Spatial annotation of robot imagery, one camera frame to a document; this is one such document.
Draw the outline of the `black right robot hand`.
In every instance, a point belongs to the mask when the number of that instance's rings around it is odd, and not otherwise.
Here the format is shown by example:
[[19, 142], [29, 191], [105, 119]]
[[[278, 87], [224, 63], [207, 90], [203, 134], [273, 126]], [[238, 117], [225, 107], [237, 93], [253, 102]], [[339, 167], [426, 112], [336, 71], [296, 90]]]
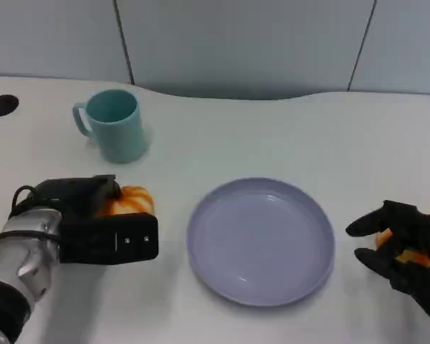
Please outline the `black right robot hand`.
[[390, 282], [394, 290], [412, 297], [430, 317], [430, 267], [396, 258], [410, 249], [430, 259], [430, 214], [416, 206], [385, 200], [381, 208], [346, 228], [351, 237], [366, 237], [389, 229], [392, 236], [376, 250], [357, 248], [356, 258]]

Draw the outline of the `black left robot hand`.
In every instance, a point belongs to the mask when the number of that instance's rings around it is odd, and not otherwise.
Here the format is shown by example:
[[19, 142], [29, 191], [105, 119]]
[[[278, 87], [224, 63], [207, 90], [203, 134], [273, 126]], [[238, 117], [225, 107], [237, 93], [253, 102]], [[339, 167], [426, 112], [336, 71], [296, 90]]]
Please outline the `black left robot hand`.
[[94, 217], [122, 193], [115, 175], [47, 179], [35, 189], [42, 198], [58, 203], [63, 214], [78, 218]]

